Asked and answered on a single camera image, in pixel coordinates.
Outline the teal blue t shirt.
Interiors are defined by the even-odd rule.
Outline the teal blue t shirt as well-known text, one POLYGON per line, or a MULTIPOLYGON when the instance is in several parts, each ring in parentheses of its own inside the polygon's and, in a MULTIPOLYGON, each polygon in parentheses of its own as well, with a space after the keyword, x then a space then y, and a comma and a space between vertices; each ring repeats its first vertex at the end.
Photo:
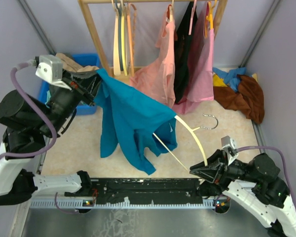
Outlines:
POLYGON ((110 77, 104 69, 97 74, 101 84, 94 101, 103 110, 100 156, 109 157, 120 146, 132 166, 153 174, 156 169, 144 150, 149 148, 159 156, 178 146, 175 112, 110 77))

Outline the cream plastic hanger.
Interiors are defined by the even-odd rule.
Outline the cream plastic hanger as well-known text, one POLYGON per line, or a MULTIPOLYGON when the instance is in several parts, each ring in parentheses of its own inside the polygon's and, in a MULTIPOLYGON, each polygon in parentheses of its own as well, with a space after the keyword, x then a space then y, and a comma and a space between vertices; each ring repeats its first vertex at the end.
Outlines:
MULTIPOLYGON (((176 115, 174 118, 177 120, 177 122, 179 122, 181 125, 183 125, 186 130, 191 134, 191 136, 193 137, 193 139, 195 140, 197 146, 200 149, 200 152, 202 154, 203 157, 203 161, 204 161, 204 165, 207 166, 208 165, 208 161, 207 161, 207 157, 205 155, 205 151, 204 148, 200 142, 200 140, 198 139, 198 137, 195 134, 195 131, 199 130, 199 129, 205 129, 205 130, 214 130, 218 125, 219 125, 219 120, 214 116, 214 115, 207 115, 207 114, 202 114, 202 116, 204 117, 211 117, 216 121, 216 125, 214 127, 204 127, 204 126, 199 126, 196 128, 191 128, 181 117, 179 117, 178 115, 176 115)), ((184 166, 184 164, 173 154, 173 152, 163 143, 163 141, 155 134, 153 133, 153 136, 157 139, 157 141, 167 150, 167 152, 186 170, 188 171, 187 167, 184 166)))

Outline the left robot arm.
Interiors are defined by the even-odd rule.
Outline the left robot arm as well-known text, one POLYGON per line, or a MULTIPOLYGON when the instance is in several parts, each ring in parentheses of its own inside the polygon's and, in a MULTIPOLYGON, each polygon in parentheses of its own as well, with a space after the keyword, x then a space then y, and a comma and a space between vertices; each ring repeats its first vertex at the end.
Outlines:
MULTIPOLYGON (((46 104, 35 98, 31 100, 50 120, 56 137, 60 137, 75 118, 80 102, 95 105, 93 100, 101 81, 96 71, 63 71, 62 82, 69 86, 68 89, 57 88, 46 104)), ((25 169, 37 152, 45 147, 45 138, 52 138, 52 133, 17 90, 9 92, 0 102, 0 123, 7 127, 0 154, 8 153, 0 160, 0 206, 20 204, 36 195, 60 192, 75 197, 92 192, 93 184, 85 171, 47 177, 25 169)))

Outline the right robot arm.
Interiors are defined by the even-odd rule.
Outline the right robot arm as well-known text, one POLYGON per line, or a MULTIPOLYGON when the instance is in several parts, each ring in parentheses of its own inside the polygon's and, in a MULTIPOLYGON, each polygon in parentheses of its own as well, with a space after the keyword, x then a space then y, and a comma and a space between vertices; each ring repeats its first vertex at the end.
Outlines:
POLYGON ((279 177, 280 168, 266 153, 249 163, 230 157, 216 150, 189 172, 209 183, 214 194, 231 198, 251 213, 269 236, 296 237, 296 207, 288 184, 279 177))

